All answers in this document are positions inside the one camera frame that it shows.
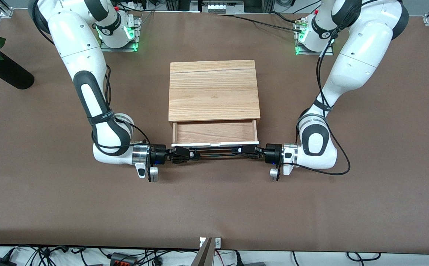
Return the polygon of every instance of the power adapter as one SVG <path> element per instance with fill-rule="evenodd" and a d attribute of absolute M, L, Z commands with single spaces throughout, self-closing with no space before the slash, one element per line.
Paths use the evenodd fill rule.
<path fill-rule="evenodd" d="M 12 261 L 5 261 L 5 259 L 0 258 L 0 266 L 17 266 L 17 264 Z"/>
<path fill-rule="evenodd" d="M 17 266 L 17 264 L 10 261 L 10 256 L 12 254 L 12 251 L 14 251 L 14 248 L 9 250 L 6 256 L 4 256 L 3 258 L 0 258 L 0 266 Z"/>

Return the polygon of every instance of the brown table surface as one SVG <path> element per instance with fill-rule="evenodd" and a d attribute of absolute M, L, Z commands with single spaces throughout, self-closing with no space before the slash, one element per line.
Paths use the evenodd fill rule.
<path fill-rule="evenodd" d="M 317 94 L 317 57 L 295 56 L 291 32 L 205 13 L 151 16 L 138 52 L 105 53 L 114 111 L 168 146 L 170 62 L 254 59 L 261 145 L 295 139 Z M 294 170 L 280 182 L 270 181 L 271 166 L 246 158 L 166 164 L 157 184 L 129 165 L 97 162 L 71 79 L 27 11 L 2 20 L 0 35 L 3 52 L 35 75 L 26 91 L 0 80 L 0 243 L 196 248 L 200 236 L 220 236 L 223 249 L 429 253 L 429 27 L 421 17 L 328 117 L 351 172 Z M 324 79 L 333 62 L 324 59 Z M 340 155 L 333 170 L 345 167 Z"/>

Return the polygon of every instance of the drawer front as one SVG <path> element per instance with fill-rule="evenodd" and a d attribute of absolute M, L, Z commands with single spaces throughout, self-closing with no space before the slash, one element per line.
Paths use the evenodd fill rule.
<path fill-rule="evenodd" d="M 172 147 L 258 144 L 255 120 L 174 122 Z"/>

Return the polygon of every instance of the white floor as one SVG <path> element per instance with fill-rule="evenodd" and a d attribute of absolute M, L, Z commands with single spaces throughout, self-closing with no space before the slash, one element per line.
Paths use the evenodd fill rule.
<path fill-rule="evenodd" d="M 0 246 L 0 258 L 2 258 L 11 246 Z M 103 249 L 103 252 L 120 252 L 127 255 L 143 253 L 140 249 Z M 236 263 L 236 254 L 229 250 L 220 250 L 224 266 Z M 11 260 L 18 266 L 24 266 L 34 251 L 30 248 L 16 249 L 11 256 Z M 264 262 L 266 266 L 296 266 L 292 252 L 290 251 L 239 251 L 244 264 Z M 361 263 L 354 262 L 346 257 L 343 252 L 295 252 L 299 266 L 361 266 Z M 98 249 L 86 249 L 83 252 L 84 259 L 88 265 L 109 265 L 110 261 L 103 256 Z M 189 266 L 196 254 L 194 252 L 177 253 L 170 252 L 162 256 L 162 266 Z M 361 253 L 361 257 L 372 258 L 376 254 Z M 56 251 L 50 258 L 56 266 L 84 266 L 80 254 L 71 252 L 62 253 Z M 34 266 L 37 266 L 40 259 L 35 259 Z M 364 262 L 365 266 L 429 266 L 429 255 L 411 254 L 382 254 L 376 261 Z M 214 266 L 222 266 L 218 256 L 214 258 Z"/>

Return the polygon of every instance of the black strap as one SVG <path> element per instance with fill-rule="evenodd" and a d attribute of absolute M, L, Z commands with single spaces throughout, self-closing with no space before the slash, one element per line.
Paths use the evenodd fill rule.
<path fill-rule="evenodd" d="M 99 116 L 88 117 L 88 122 L 91 124 L 91 126 L 94 126 L 98 123 L 110 121 L 113 118 L 114 118 L 114 112 L 113 112 L 113 109 L 110 109 L 106 113 L 102 113 Z"/>
<path fill-rule="evenodd" d="M 326 30 L 316 24 L 316 17 L 313 18 L 311 23 L 314 31 L 319 35 L 320 39 L 329 39 L 331 34 L 334 32 L 334 29 Z"/>
<path fill-rule="evenodd" d="M 321 102 L 318 101 L 318 99 L 315 99 L 313 104 L 316 105 L 319 109 L 321 109 L 323 111 L 327 111 L 327 112 L 332 111 L 333 107 L 334 107 L 334 106 L 329 107 L 325 104 L 322 104 Z"/>

